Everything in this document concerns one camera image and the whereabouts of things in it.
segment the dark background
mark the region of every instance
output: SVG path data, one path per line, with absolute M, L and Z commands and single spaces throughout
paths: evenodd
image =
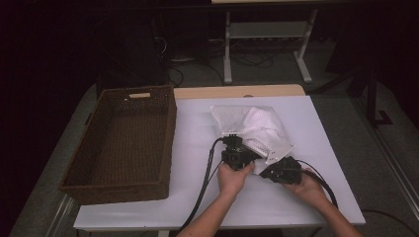
M 207 56 L 208 38 L 223 36 L 220 13 L 176 17 L 92 11 L 138 4 L 141 1 L 1 1 L 1 236 L 13 227 L 90 86 L 97 81 L 104 88 L 167 83 L 153 39 L 156 29 L 172 43 L 169 52 L 188 49 L 202 58 Z M 415 6 L 394 3 L 320 9 L 312 40 L 338 40 L 330 71 L 345 73 L 366 57 L 378 61 L 379 80 L 419 127 L 415 11 Z

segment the gray floor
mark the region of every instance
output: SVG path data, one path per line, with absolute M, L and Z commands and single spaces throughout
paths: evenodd
M 293 45 L 278 50 L 277 54 L 273 54 L 272 51 L 269 54 L 237 54 L 235 58 L 241 62 L 247 59 L 261 60 L 261 55 L 273 56 L 273 64 L 269 67 L 271 61 L 267 60 L 266 64 L 260 66 L 267 65 L 268 68 L 257 68 L 233 61 L 233 85 L 300 84 L 306 91 L 317 88 L 337 76 L 324 72 L 333 47 L 333 42 L 309 44 L 305 61 L 313 83 L 308 85 L 302 82 L 293 60 Z M 219 76 L 222 76 L 223 72 L 222 56 L 214 57 L 210 65 L 211 67 L 191 62 L 175 66 L 183 73 L 180 87 L 221 86 Z M 181 81 L 179 71 L 171 70 L 170 74 L 173 81 Z M 348 83 L 349 81 L 342 83 L 324 95 L 312 96 L 312 101 L 349 185 L 361 209 L 384 211 L 401 219 L 419 233 L 419 220 L 394 178 L 386 155 L 375 137 L 377 132 L 382 135 L 413 187 L 419 187 L 419 131 L 399 108 L 390 91 L 381 84 L 378 85 L 377 108 L 388 113 L 393 125 L 381 125 L 378 130 L 372 129 L 363 114 L 365 98 L 352 100 L 344 93 Z M 76 230 L 72 228 L 76 214 L 77 206 L 73 206 L 56 236 L 76 236 Z M 367 224 L 358 227 L 365 236 L 414 236 L 402 224 L 384 215 L 365 212 L 365 218 Z M 288 237 L 309 236 L 313 230 L 285 229 L 284 234 Z M 80 231 L 79 235 L 90 236 L 84 231 Z M 157 233 L 113 232 L 93 233 L 91 236 L 151 237 L 157 236 Z M 324 228 L 315 236 L 332 234 Z

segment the wicker basket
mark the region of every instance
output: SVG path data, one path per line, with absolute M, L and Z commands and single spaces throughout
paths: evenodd
M 170 86 L 105 90 L 59 189 L 80 204 L 167 198 L 176 112 Z

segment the human hand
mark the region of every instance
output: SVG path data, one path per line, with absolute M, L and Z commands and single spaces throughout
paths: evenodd
M 323 204 L 330 203 L 321 185 L 304 173 L 301 173 L 301 182 L 299 185 L 282 185 L 287 190 L 290 190 L 293 194 L 315 208 L 321 208 Z
M 227 164 L 222 163 L 218 168 L 218 187 L 219 194 L 224 196 L 236 197 L 243 189 L 247 175 L 253 171 L 255 164 L 249 165 L 239 171 L 232 170 Z

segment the white table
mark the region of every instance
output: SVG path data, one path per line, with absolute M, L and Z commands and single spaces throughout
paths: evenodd
M 253 96 L 272 92 L 275 86 L 220 88 L 225 95 Z M 209 150 L 218 138 L 210 115 L 211 105 L 247 105 L 273 107 L 291 141 L 296 146 L 293 157 L 310 163 L 333 190 L 341 212 L 353 224 L 366 221 L 345 179 L 316 110 L 308 96 L 190 99 L 176 92 L 177 124 L 173 143 L 170 195 L 164 200 L 83 205 L 74 227 L 86 231 L 168 230 L 178 229 L 191 213 L 201 189 Z M 200 94 L 201 97 L 213 97 Z M 222 144 L 214 152 L 213 166 L 220 160 Z M 217 180 L 213 177 L 198 216 L 217 195 Z M 311 207 L 270 180 L 251 175 L 221 228 L 272 228 L 325 225 L 323 218 Z

